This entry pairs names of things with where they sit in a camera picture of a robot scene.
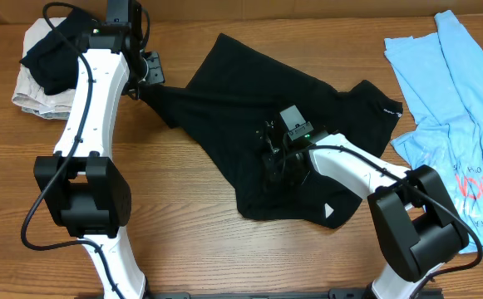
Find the black polo shirt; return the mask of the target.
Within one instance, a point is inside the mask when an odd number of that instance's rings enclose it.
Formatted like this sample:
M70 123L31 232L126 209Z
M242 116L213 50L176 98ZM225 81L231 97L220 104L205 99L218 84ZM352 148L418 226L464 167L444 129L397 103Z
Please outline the black polo shirt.
M375 156L403 112L369 81L340 92L224 34L186 87L150 86L140 97L201 145L233 186L244 217L327 228L345 224L361 199L317 173L305 154L291 155L280 112L295 106L316 128L343 134Z

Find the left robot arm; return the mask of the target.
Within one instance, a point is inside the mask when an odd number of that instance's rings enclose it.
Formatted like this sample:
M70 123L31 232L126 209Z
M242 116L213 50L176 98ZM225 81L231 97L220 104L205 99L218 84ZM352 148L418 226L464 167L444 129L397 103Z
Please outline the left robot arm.
M83 29L75 42L57 27L50 33L77 56L76 91L52 155L35 161L41 193L23 221L22 243L35 251L83 246L101 279L104 298L150 298L150 284L137 265L126 229L131 189L112 160L120 98L137 100L143 88L165 81L158 54L145 51L149 13L137 1L109 1L105 20ZM27 240L28 225L41 203L70 240L51 245Z

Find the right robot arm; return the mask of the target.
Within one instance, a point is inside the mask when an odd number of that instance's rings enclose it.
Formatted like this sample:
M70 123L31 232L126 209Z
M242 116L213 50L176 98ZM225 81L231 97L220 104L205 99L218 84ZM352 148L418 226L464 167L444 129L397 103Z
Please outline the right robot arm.
M439 174L390 164L344 135L305 120L294 105L265 124L267 183L297 187L312 169L367 200L387 264L364 288L332 288L330 298L442 298L425 285L468 242Z

